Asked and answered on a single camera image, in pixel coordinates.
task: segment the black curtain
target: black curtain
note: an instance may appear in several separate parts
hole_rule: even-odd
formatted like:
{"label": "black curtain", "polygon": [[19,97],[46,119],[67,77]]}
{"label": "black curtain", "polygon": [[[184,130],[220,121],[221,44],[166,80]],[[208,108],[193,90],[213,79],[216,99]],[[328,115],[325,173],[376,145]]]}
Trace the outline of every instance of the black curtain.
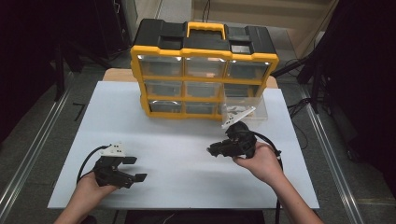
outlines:
{"label": "black curtain", "polygon": [[0,6],[0,143],[55,82],[54,40],[46,16],[40,1],[2,1]]}
{"label": "black curtain", "polygon": [[[384,174],[396,195],[396,2],[340,0],[326,34],[299,75],[317,71],[357,132],[347,139]],[[342,129],[343,123],[338,120]]]}

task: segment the white tabletop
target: white tabletop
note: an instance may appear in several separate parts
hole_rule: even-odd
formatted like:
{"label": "white tabletop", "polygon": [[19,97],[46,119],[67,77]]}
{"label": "white tabletop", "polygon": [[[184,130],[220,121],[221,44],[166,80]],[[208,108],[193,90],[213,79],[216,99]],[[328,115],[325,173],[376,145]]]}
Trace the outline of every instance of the white tabletop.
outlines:
{"label": "white tabletop", "polygon": [[[311,208],[318,200],[293,130],[281,90],[266,89],[268,120],[250,130],[264,134],[282,151],[284,171]],[[211,156],[206,148],[227,139],[221,123],[211,119],[153,119],[140,106],[140,90],[133,82],[98,82],[78,129],[49,208],[65,208],[76,186],[78,170],[99,146],[122,142],[134,165],[119,166],[130,175],[148,174],[142,183],[119,189],[101,207],[115,209],[188,209],[276,207],[266,184],[229,157]],[[88,172],[99,159],[95,154]]]}

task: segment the hand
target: hand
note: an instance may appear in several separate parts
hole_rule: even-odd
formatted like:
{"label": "hand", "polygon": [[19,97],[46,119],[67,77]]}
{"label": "hand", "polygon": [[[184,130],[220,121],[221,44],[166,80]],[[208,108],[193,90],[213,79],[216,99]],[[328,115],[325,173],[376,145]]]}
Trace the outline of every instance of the hand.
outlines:
{"label": "hand", "polygon": [[94,172],[84,175],[64,211],[55,223],[79,223],[93,208],[95,208],[108,194],[116,190],[115,186],[102,186],[96,182]]}
{"label": "hand", "polygon": [[256,151],[252,158],[234,157],[233,161],[247,168],[254,176],[271,187],[280,177],[285,177],[274,150],[264,143],[256,143]]}

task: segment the wrist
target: wrist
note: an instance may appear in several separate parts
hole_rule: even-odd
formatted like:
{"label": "wrist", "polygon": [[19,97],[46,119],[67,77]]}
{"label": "wrist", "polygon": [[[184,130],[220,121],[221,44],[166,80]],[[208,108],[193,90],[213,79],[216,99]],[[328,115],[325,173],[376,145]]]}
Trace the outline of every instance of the wrist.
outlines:
{"label": "wrist", "polygon": [[63,223],[81,223],[88,214],[81,213],[76,209],[66,207],[59,217],[56,219],[54,224],[63,224]]}
{"label": "wrist", "polygon": [[285,174],[280,173],[278,175],[274,175],[273,178],[269,179],[266,182],[273,190],[275,189],[279,189],[284,187],[285,185],[288,185],[290,182],[289,180],[286,178]]}

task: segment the cable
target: cable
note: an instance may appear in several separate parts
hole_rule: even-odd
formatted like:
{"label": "cable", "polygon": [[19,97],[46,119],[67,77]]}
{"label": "cable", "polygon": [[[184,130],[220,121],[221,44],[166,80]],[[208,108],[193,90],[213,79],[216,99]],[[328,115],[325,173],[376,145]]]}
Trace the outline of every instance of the cable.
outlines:
{"label": "cable", "polygon": [[84,111],[84,108],[85,108],[86,104],[79,104],[79,103],[73,102],[73,105],[80,105],[81,106],[81,109],[78,111],[78,114],[77,114],[76,118],[74,119],[74,121],[77,121],[79,119],[79,117],[81,116],[82,111]]}
{"label": "cable", "polygon": [[303,134],[304,139],[305,139],[305,146],[301,147],[301,149],[306,149],[308,147],[308,137],[306,136],[305,132],[303,132],[303,130],[299,126],[297,126],[296,123],[294,123],[293,120],[291,120],[291,123],[294,125],[294,127],[296,127],[297,130],[300,131],[300,133]]}
{"label": "cable", "polygon": [[[283,171],[283,162],[282,162],[282,159],[280,158],[281,151],[277,150],[274,143],[271,140],[269,140],[267,137],[265,137],[264,135],[262,135],[260,133],[255,133],[255,132],[252,132],[252,133],[259,136],[260,139],[264,140],[266,143],[268,143],[273,148],[274,153],[277,157],[277,161],[279,162],[280,168]],[[279,223],[279,220],[280,220],[279,217],[280,217],[280,201],[279,201],[279,199],[276,199],[275,224]]]}
{"label": "cable", "polygon": [[280,168],[282,168],[282,170],[283,170],[283,163],[282,163],[282,159],[280,157],[280,153],[282,151],[277,150],[276,146],[274,145],[274,143],[270,139],[268,139],[267,137],[265,137],[264,135],[262,135],[260,133],[253,132],[251,130],[248,130],[248,131],[237,131],[237,132],[234,132],[234,133],[252,133],[252,134],[260,137],[260,139],[262,139],[264,142],[266,142],[268,145],[270,145],[273,148],[274,153],[276,155],[276,158],[277,158],[277,160],[279,162]]}
{"label": "cable", "polygon": [[119,216],[119,212],[120,212],[120,210],[116,210],[116,214],[114,214],[114,217],[113,217],[113,222],[112,222],[112,224],[116,224],[117,217]]}
{"label": "cable", "polygon": [[[290,62],[292,62],[292,61],[297,61],[297,63],[300,63],[300,60],[299,60],[299,59],[290,59],[290,60],[288,60],[287,62],[285,62],[285,65],[284,65],[283,67],[287,67],[288,64],[289,64]],[[296,71],[299,72],[299,73],[301,72],[301,70],[299,70],[298,67],[296,67],[296,68],[294,68],[294,69],[292,69],[292,70],[296,70]],[[292,70],[288,71],[288,74],[291,75],[292,77],[297,77],[298,74],[292,74],[292,73],[291,73]]]}
{"label": "cable", "polygon": [[311,57],[312,57],[312,53],[308,54],[307,56],[303,57],[302,59],[298,60],[295,63],[291,63],[288,66],[285,66],[281,69],[276,70],[275,72],[272,72],[271,76],[275,77],[275,78],[280,77],[280,76],[288,73],[289,71],[294,70],[303,64],[306,64],[307,62],[309,62]]}
{"label": "cable", "polygon": [[206,12],[206,9],[207,9],[206,22],[207,22],[208,19],[209,19],[210,0],[207,0],[207,2],[206,2],[205,8],[204,8],[204,12],[202,13],[202,22],[205,21],[205,12]]}
{"label": "cable", "polygon": [[85,161],[81,164],[81,167],[79,168],[79,171],[78,171],[77,183],[78,183],[78,181],[84,176],[84,175],[81,176],[81,173],[82,173],[82,171],[84,170],[85,164],[86,164],[87,161],[90,159],[90,157],[91,157],[95,152],[99,151],[100,149],[105,149],[105,148],[108,148],[108,147],[110,147],[110,146],[101,146],[101,147],[97,147],[96,149],[94,149],[94,150],[87,156],[87,158],[85,158]]}
{"label": "cable", "polygon": [[113,62],[114,60],[118,59],[118,58],[122,55],[122,53],[124,53],[125,51],[130,51],[130,50],[131,50],[131,48],[128,48],[128,49],[124,49],[124,50],[119,51],[113,58],[107,60],[107,62],[108,62],[108,63]]}
{"label": "cable", "polygon": [[169,218],[173,217],[175,214],[176,213],[172,214],[170,217],[167,217],[166,220],[163,221],[163,224],[165,224],[169,220]]}
{"label": "cable", "polygon": [[291,119],[291,123],[296,127],[296,129],[298,131],[300,131],[305,139],[306,144],[301,147],[301,149],[305,149],[308,147],[308,137],[306,136],[305,132],[303,132],[303,130],[297,126],[297,124],[294,123],[294,121],[292,120],[294,118],[294,116],[296,116],[298,114],[298,112],[300,112],[306,105],[311,103],[311,98],[304,98],[302,99],[298,104],[295,105],[289,105],[288,106],[288,110],[289,110],[289,114],[290,114],[290,119]]}

